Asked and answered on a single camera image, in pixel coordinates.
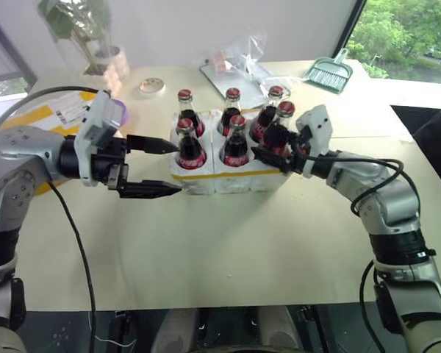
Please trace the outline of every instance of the teal dustpan brush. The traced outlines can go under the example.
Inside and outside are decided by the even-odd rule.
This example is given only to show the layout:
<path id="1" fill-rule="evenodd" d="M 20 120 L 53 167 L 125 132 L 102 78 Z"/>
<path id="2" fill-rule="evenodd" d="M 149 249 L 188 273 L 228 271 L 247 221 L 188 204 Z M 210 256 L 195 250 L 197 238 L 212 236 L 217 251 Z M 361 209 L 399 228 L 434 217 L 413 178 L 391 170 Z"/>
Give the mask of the teal dustpan brush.
<path id="1" fill-rule="evenodd" d="M 353 74 L 353 69 L 342 63 L 346 55 L 348 50 L 343 48 L 334 59 L 319 57 L 304 75 L 304 81 L 331 92 L 341 93 Z"/>

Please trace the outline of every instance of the purple object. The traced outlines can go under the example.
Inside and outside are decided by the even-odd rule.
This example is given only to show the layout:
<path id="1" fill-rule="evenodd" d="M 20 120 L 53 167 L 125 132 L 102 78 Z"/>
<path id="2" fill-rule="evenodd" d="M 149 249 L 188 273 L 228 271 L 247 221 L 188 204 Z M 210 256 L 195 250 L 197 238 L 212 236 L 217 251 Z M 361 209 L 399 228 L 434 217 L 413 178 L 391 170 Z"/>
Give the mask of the purple object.
<path id="1" fill-rule="evenodd" d="M 123 117 L 121 119 L 121 126 L 123 126 L 127 122 L 127 119 L 129 119 L 129 113 L 127 112 L 126 105 L 122 101 L 118 101 L 117 99 L 113 99 L 113 101 L 115 101 L 117 105 L 123 108 Z"/>

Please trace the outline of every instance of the white cardboard carrier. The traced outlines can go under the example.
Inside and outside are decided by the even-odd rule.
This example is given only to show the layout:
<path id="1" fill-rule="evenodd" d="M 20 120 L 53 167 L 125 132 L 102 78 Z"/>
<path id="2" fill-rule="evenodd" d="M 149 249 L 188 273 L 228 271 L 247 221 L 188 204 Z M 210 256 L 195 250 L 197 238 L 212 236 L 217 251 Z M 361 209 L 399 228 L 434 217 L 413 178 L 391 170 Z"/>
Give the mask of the white cardboard carrier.
<path id="1" fill-rule="evenodd" d="M 199 113 L 200 119 L 206 125 L 206 131 L 199 139 L 201 145 L 206 149 L 207 161 L 196 170 L 181 168 L 176 163 L 176 156 L 171 158 L 171 173 L 178 179 L 183 188 L 191 194 L 211 194 L 211 193 L 247 193 L 251 191 L 271 191 L 279 188 L 286 180 L 277 168 L 266 165 L 254 159 L 252 146 L 256 146 L 248 131 L 251 122 L 258 112 L 245 113 L 243 116 L 247 120 L 247 144 L 249 162 L 240 167 L 230 167 L 223 164 L 220 152 L 226 138 L 217 131 L 217 125 L 222 117 L 220 110 L 212 110 L 209 113 Z M 171 128 L 171 141 L 178 143 L 176 134 L 176 122 L 178 115 L 173 117 Z"/>

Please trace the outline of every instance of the table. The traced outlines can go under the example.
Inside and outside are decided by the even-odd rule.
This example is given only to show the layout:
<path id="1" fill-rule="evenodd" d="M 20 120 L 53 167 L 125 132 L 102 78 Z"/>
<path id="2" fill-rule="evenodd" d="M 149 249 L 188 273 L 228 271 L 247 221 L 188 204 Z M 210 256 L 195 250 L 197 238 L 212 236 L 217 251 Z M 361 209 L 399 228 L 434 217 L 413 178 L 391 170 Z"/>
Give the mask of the table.
<path id="1" fill-rule="evenodd" d="M 268 67 L 300 72 L 309 64 Z M 370 80 L 351 64 L 355 76 L 342 96 L 300 84 L 293 101 L 298 110 L 327 104 L 335 128 L 331 149 L 406 164 L 421 194 L 422 230 L 438 252 L 441 274 L 441 181 L 390 107 L 366 97 Z M 136 97 L 135 85 L 149 75 L 167 82 L 162 98 Z M 37 88 L 51 82 L 38 82 Z M 176 92 L 184 87 L 193 90 L 200 110 L 222 105 L 194 68 L 133 70 L 122 96 L 130 129 L 167 138 Z M 365 107 L 367 114 L 360 112 Z M 131 180 L 173 181 L 169 156 L 128 157 Z M 156 200 L 121 200 L 102 185 L 86 188 L 78 180 L 60 190 L 82 234 L 98 310 L 356 302 L 362 270 L 373 256 L 350 203 L 321 179 L 293 175 L 274 193 Z M 28 310 L 88 310 L 74 234 L 53 194 L 31 203 L 17 251 Z M 365 298 L 374 298 L 371 285 Z"/>

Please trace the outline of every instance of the window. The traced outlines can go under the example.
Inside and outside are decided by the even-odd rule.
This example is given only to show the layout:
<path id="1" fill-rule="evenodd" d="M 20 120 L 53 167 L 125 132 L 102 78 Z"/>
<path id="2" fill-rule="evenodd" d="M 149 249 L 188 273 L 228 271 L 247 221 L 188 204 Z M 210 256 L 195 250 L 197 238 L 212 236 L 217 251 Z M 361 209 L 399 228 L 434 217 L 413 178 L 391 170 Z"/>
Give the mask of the window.
<path id="1" fill-rule="evenodd" d="M 367 0 L 346 46 L 373 78 L 441 83 L 441 0 Z"/>

